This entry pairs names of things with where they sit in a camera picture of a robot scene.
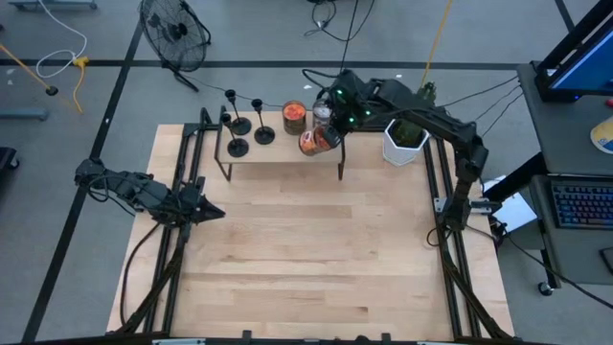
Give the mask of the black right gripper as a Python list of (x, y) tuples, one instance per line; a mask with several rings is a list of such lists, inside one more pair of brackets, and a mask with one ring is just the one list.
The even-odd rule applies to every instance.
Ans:
[(341, 72), (330, 87), (332, 117), (325, 128), (325, 140), (330, 148), (348, 134), (372, 122), (377, 113), (372, 105), (378, 80), (363, 81), (352, 70)]

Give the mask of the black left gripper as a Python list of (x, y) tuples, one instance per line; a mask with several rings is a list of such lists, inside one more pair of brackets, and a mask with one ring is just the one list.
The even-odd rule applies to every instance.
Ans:
[(195, 182), (181, 181), (179, 183), (179, 189), (176, 193), (178, 216), (175, 223), (177, 225), (188, 222), (198, 224), (203, 221), (225, 217), (224, 211), (211, 211), (219, 210), (219, 207), (203, 195), (205, 181), (204, 176), (198, 176)]

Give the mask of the orange glass candle jar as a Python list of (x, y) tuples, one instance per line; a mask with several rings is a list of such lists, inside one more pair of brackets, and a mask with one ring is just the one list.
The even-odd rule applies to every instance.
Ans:
[(316, 126), (311, 130), (305, 131), (299, 138), (299, 149), (306, 156), (313, 156), (321, 152), (333, 150), (330, 148), (325, 140), (325, 128), (324, 126)]
[(289, 101), (282, 110), (284, 130), (290, 135), (300, 135), (306, 130), (307, 109), (299, 101)]

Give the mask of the grey glass candle jar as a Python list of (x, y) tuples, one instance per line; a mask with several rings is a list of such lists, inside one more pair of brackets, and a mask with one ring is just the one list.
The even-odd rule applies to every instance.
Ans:
[(315, 127), (323, 126), (329, 122), (332, 109), (325, 99), (318, 99), (312, 107), (312, 123)]

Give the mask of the black candlestick holder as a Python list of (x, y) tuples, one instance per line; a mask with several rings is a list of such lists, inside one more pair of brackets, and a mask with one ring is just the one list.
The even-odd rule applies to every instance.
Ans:
[(220, 121), (229, 130), (229, 133), (231, 135), (231, 140), (227, 145), (228, 153), (235, 158), (244, 156), (249, 150), (249, 145), (244, 139), (238, 138), (236, 134), (232, 131), (231, 115), (227, 112), (223, 112), (220, 115)]
[(271, 144), (276, 136), (276, 133), (274, 131), (274, 129), (270, 126), (266, 126), (263, 123), (263, 119), (262, 119), (262, 115), (261, 115), (261, 111), (262, 111), (262, 105), (263, 102), (261, 99), (254, 99), (251, 102), (252, 107), (254, 108), (254, 110), (257, 112), (259, 120), (260, 120), (260, 127), (256, 129), (255, 133), (254, 133), (254, 138), (256, 140), (256, 142), (260, 145), (268, 145)]
[(236, 135), (245, 135), (250, 132), (252, 123), (249, 119), (244, 118), (238, 114), (236, 107), (237, 94), (234, 89), (227, 89), (224, 91), (224, 96), (234, 109), (236, 118), (231, 122), (230, 129)]

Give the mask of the wooden shelf riser black legs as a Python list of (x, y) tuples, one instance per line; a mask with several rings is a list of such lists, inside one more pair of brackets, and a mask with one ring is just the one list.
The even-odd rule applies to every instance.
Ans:
[[(255, 140), (255, 130), (260, 127), (259, 115), (255, 111), (240, 111), (239, 117), (252, 122), (252, 129), (245, 135), (233, 134), (228, 126), (222, 121), (225, 114), (231, 114), (235, 119), (235, 112), (228, 110), (225, 105), (219, 110), (220, 127), (217, 130), (214, 159), (227, 181), (232, 178), (232, 170), (235, 164), (332, 164), (337, 166), (337, 177), (343, 178), (345, 165), (345, 145), (341, 144), (336, 149), (319, 153), (314, 156), (304, 155), (298, 146), (299, 137), (290, 135), (284, 131), (282, 113), (277, 111), (263, 111), (261, 113), (263, 123), (272, 127), (276, 137), (271, 144), (261, 145)], [(248, 151), (242, 157), (234, 157), (228, 151), (228, 145), (233, 139), (241, 139), (248, 144)]]

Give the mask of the green cactus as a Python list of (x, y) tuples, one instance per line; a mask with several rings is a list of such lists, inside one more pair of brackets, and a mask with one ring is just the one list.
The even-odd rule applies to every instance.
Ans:
[[(433, 81), (426, 82), (417, 92), (421, 99), (434, 104), (437, 98), (436, 85)], [(422, 141), (422, 128), (406, 120), (399, 119), (393, 127), (392, 138), (399, 147), (417, 148)]]

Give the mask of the black floor fan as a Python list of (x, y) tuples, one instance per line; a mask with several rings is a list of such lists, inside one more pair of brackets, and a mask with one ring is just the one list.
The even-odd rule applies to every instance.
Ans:
[(212, 43), (209, 29), (186, 0), (141, 0), (139, 24), (149, 46), (177, 81), (199, 89), (184, 74), (200, 68)]

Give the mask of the orange pole black foot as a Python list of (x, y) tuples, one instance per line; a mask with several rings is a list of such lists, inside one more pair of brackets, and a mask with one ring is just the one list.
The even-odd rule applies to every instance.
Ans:
[(52, 86), (45, 82), (41, 77), (39, 77), (35, 72), (33, 72), (21, 59), (16, 57), (9, 49), (7, 49), (4, 45), (0, 44), (0, 51), (2, 51), (5, 55), (7, 55), (11, 60), (17, 63), (28, 75), (34, 78), (39, 84), (41, 84), (45, 93), (48, 96), (55, 96), (58, 92), (58, 89), (55, 86)]

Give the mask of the black floor object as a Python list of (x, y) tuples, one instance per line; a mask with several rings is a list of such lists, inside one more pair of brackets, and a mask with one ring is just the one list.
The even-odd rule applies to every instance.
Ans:
[(0, 173), (14, 171), (20, 166), (16, 156), (16, 150), (8, 147), (0, 147)]

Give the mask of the grey metal floor base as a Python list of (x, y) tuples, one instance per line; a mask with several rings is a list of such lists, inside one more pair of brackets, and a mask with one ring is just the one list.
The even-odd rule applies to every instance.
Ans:
[(45, 6), (48, 10), (56, 7), (86, 7), (93, 11), (98, 8), (95, 0), (9, 0), (9, 4), (15, 6), (20, 11), (26, 9), (41, 8)]
[(0, 108), (0, 119), (38, 120), (44, 122), (49, 113), (44, 108)]

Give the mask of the grey side desk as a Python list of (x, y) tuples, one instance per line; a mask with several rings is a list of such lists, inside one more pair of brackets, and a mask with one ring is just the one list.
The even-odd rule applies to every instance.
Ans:
[(530, 192), (554, 270), (575, 283), (613, 286), (613, 273), (601, 255), (613, 248), (613, 219), (604, 227), (561, 225), (552, 188), (561, 182), (565, 187), (605, 191), (606, 213), (613, 217), (613, 155), (597, 149), (590, 138), (592, 128), (612, 116), (613, 109), (600, 96), (544, 103), (534, 68), (521, 64), (517, 75), (547, 170), (532, 178)]

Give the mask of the backlit rainbow keyboard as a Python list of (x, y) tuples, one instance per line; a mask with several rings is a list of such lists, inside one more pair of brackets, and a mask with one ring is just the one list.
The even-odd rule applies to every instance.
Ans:
[(613, 230), (613, 186), (554, 181), (550, 194), (559, 227)]

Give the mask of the computer monitor blue screen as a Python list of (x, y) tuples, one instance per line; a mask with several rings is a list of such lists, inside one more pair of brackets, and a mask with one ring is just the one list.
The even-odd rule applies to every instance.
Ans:
[(544, 102), (613, 97), (613, 0), (599, 0), (534, 71)]

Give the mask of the white tub yellow blue label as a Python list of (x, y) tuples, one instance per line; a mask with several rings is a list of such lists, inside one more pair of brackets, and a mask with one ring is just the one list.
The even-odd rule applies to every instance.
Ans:
[(591, 129), (590, 140), (598, 150), (613, 154), (613, 116)]

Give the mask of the right arm silver base bracket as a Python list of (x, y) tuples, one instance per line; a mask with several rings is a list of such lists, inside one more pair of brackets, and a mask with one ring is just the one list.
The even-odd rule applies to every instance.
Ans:
[[(446, 205), (445, 197), (435, 197), (434, 201), (434, 209), (437, 214), (441, 214)], [(471, 214), (479, 214), (479, 215), (491, 215), (497, 212), (501, 207), (502, 203), (497, 201), (491, 201), (487, 198), (474, 198), (468, 201), (468, 205), (470, 208)]]

